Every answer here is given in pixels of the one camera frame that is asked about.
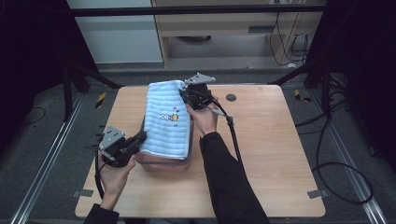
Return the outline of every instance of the table top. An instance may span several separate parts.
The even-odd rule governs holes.
[[[208,85],[233,117],[247,178],[268,217],[322,217],[321,198],[307,192],[318,187],[294,127],[280,87],[272,85]],[[119,90],[107,125],[135,135],[146,109],[147,86]],[[228,94],[236,100],[229,102]],[[219,117],[218,132],[235,156],[230,129]],[[194,128],[191,167],[184,173],[148,172],[137,163],[115,208],[121,217],[214,217],[199,148],[201,133]],[[80,197],[78,217],[85,217],[101,199],[94,181],[94,161]]]

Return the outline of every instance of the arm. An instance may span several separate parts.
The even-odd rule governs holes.
[[[194,123],[203,134],[200,140],[212,206],[220,224],[269,223],[241,164],[231,155],[217,133],[218,115],[206,108],[194,111]]]
[[[99,152],[99,167],[105,163],[102,159],[102,153]],[[94,204],[90,213],[84,221],[84,224],[116,224],[119,219],[119,213],[114,212],[113,209],[119,200],[120,195],[125,187],[128,179],[128,174],[134,168],[134,155],[129,160],[128,164],[121,168],[111,167],[109,165],[103,166],[100,171],[101,180],[105,188],[105,195],[102,203]]]

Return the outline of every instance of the logo on towel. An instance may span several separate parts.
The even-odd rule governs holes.
[[[178,114],[173,114],[173,115],[161,114],[161,119],[169,119],[169,120],[172,120],[172,121],[177,121],[178,120]]]

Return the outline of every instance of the hand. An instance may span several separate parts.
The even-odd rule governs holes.
[[[194,118],[194,123],[197,128],[203,135],[208,133],[213,133],[216,131],[218,126],[218,114],[215,114],[211,111],[211,109],[218,109],[214,104],[210,104],[208,108],[204,108],[202,110],[193,110],[191,106],[186,105],[187,111]]]
[[[112,167],[105,165],[100,171],[100,176],[105,189],[105,195],[103,197],[101,207],[107,210],[113,210],[116,206],[119,197],[125,188],[128,174],[134,168],[135,155],[131,157],[128,164],[121,168]],[[105,162],[103,161],[102,152],[99,151],[99,167],[102,167]]]

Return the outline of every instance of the folded towel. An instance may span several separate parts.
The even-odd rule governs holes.
[[[179,91],[180,80],[148,85],[144,131],[147,140],[140,152],[170,159],[185,159],[190,146],[190,114]]]

